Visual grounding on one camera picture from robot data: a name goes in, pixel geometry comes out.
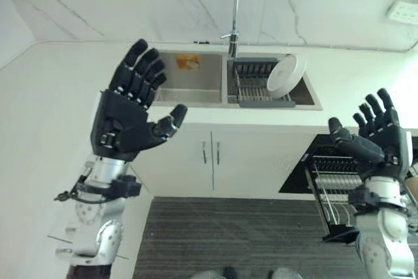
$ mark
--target dish drying rack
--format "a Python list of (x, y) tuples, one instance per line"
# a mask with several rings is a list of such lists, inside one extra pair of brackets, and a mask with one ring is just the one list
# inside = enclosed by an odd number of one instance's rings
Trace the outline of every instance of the dish drying rack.
[[(346, 244), (354, 242), (359, 233), (355, 228), (357, 211), (348, 203), (348, 194), (361, 185), (362, 181), (353, 158), (312, 156), (305, 173), (327, 234), (323, 241)], [(418, 232), (417, 204), (408, 193), (403, 194), (401, 200), (408, 209), (410, 233), (414, 234)]]
[(278, 64), (275, 58), (257, 60), (238, 58), (233, 63), (234, 79), (237, 87), (237, 102), (243, 108), (277, 108), (296, 106), (289, 94), (273, 99), (267, 90), (267, 80)]

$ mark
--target electrical outlet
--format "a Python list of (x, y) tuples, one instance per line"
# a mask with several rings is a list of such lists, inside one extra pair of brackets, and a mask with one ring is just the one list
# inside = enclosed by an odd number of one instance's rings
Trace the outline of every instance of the electrical outlet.
[(396, 1), (387, 12), (390, 20), (418, 25), (418, 3)]

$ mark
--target floor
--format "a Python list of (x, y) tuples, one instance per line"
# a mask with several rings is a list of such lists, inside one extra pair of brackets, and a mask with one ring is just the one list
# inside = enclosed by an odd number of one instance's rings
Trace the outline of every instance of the floor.
[(232, 265), (240, 278), (266, 279), (289, 267), (303, 278), (366, 278), (354, 247), (324, 244), (311, 201), (153, 200), (133, 279), (189, 279)]

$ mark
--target shoe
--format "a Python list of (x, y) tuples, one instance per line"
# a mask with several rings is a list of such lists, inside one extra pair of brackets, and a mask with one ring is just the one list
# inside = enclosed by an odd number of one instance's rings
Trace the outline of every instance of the shoe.
[(236, 274), (234, 267), (225, 267), (222, 275), (225, 279), (238, 279), (238, 275)]

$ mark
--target marble wall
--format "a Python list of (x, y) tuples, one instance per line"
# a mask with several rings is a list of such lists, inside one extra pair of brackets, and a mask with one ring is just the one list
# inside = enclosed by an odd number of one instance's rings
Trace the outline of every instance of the marble wall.
[[(38, 40), (57, 41), (222, 42), (233, 11), (233, 0), (13, 1)], [(240, 0), (240, 42), (407, 49), (418, 26), (386, 19), (393, 1)]]

